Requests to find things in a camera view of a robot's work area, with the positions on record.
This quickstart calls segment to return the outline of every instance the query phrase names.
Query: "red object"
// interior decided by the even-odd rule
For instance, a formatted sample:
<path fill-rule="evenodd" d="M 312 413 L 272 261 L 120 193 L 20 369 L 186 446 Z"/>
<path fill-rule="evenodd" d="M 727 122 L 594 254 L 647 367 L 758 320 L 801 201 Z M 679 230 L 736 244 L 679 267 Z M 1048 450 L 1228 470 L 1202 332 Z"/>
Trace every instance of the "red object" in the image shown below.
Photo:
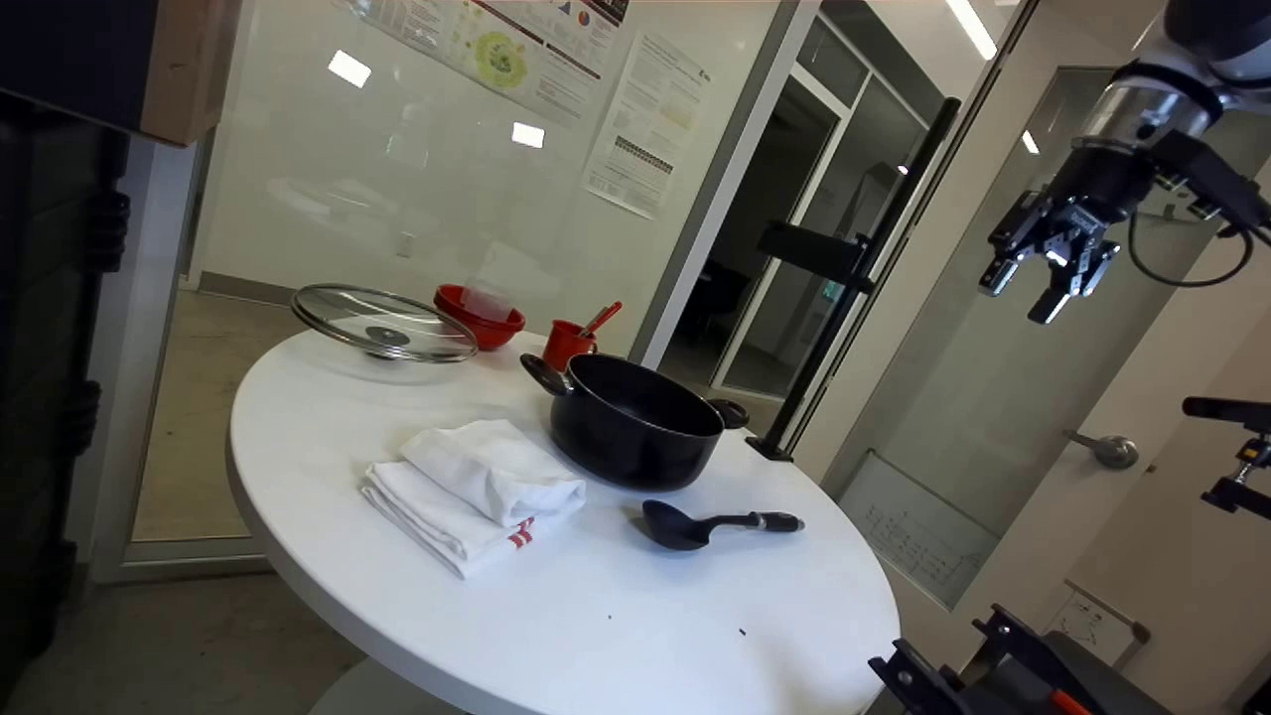
<path fill-rule="evenodd" d="M 1051 691 L 1048 710 L 1051 715 L 1089 715 L 1089 708 L 1079 698 L 1072 698 L 1067 691 Z"/>
<path fill-rule="evenodd" d="M 495 304 L 494 298 L 464 287 L 437 287 L 433 304 L 464 320 L 475 336 L 475 351 L 502 351 L 513 332 L 525 328 L 520 308 Z"/>
<path fill-rule="evenodd" d="M 584 326 L 584 332 L 594 336 L 594 328 L 601 328 L 606 316 L 615 316 L 621 308 L 625 308 L 625 302 L 602 304 L 602 308 Z"/>
<path fill-rule="evenodd" d="M 576 320 L 552 320 L 545 360 L 561 375 L 572 359 L 590 355 L 590 351 L 594 351 L 594 332 L 589 332 Z"/>

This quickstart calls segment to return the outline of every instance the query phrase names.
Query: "ceiling light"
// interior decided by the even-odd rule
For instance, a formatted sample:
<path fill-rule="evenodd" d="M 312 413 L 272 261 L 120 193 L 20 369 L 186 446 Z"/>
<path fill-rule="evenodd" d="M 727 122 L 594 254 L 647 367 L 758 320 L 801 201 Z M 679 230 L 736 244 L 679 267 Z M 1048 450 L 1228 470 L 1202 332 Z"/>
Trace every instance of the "ceiling light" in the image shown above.
<path fill-rule="evenodd" d="M 331 77 L 339 77 L 355 87 L 366 87 L 366 79 L 368 79 L 368 67 L 348 50 L 332 50 L 325 67 L 331 67 Z"/>
<path fill-rule="evenodd" d="M 982 50 L 982 60 L 987 63 L 998 54 L 998 41 L 983 29 L 982 13 L 969 0 L 946 0 L 952 20 L 962 24 L 966 41 Z"/>
<path fill-rule="evenodd" d="M 1038 146 L 1032 131 L 1023 131 L 1023 135 L 1022 135 L 1022 142 L 1023 142 L 1023 150 L 1028 150 L 1028 156 L 1042 156 L 1042 146 Z"/>
<path fill-rule="evenodd" d="M 545 146 L 547 131 L 532 122 L 513 122 L 513 142 L 520 146 Z"/>

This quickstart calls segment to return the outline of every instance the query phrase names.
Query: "black pot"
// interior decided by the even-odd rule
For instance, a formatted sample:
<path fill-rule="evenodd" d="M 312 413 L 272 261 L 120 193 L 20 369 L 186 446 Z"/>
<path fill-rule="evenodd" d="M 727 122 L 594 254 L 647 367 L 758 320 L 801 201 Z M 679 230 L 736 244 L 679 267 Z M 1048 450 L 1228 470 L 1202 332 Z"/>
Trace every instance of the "black pot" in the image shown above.
<path fill-rule="evenodd" d="M 564 375 L 520 355 L 556 395 L 552 446 L 589 473 L 629 490 L 682 490 L 715 453 L 723 417 L 682 387 L 606 355 L 572 359 Z"/>

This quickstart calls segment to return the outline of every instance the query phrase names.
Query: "pot handle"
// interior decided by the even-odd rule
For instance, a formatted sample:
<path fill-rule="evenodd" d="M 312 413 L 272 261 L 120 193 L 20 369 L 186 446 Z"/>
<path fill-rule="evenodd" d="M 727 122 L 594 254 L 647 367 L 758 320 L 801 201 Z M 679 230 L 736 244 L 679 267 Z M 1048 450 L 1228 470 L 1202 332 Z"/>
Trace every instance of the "pot handle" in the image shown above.
<path fill-rule="evenodd" d="M 537 377 L 547 395 L 569 398 L 572 383 L 564 375 L 556 375 L 545 359 L 537 355 L 520 355 L 520 367 L 529 377 Z"/>
<path fill-rule="evenodd" d="M 723 428 L 742 428 L 742 424 L 750 424 L 750 413 L 745 413 L 738 401 L 711 398 L 707 406 L 720 413 Z"/>

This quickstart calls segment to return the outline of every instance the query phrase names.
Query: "white round table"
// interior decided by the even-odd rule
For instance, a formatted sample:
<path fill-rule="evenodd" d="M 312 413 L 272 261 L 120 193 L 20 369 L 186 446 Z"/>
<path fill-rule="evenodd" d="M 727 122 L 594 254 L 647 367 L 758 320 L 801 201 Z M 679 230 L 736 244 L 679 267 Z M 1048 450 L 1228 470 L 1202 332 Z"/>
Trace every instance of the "white round table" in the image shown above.
<path fill-rule="evenodd" d="M 547 446 L 552 398 L 517 367 L 532 346 L 400 375 L 299 332 L 253 360 L 230 453 L 280 579 L 368 661 L 464 710 L 864 710 L 880 691 L 864 661 L 900 637 L 895 592 L 843 507 L 742 434 L 660 499 L 780 507 L 801 532 L 715 528 L 703 553 L 663 553 L 635 528 L 647 492 L 589 479 L 584 511 L 460 579 L 360 499 L 359 465 L 430 424 L 509 417 Z"/>

